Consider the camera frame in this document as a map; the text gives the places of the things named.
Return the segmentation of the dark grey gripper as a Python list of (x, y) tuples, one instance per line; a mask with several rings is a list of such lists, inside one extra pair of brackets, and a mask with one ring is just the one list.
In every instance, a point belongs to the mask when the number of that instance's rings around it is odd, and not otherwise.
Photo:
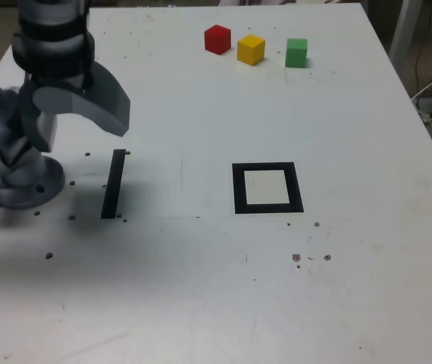
[(17, 106), (23, 133), (40, 152), (52, 151), (58, 126), (56, 115), (80, 115), (119, 137), (130, 126), (128, 95), (114, 75), (96, 61), (86, 77), (30, 75), (19, 90)]

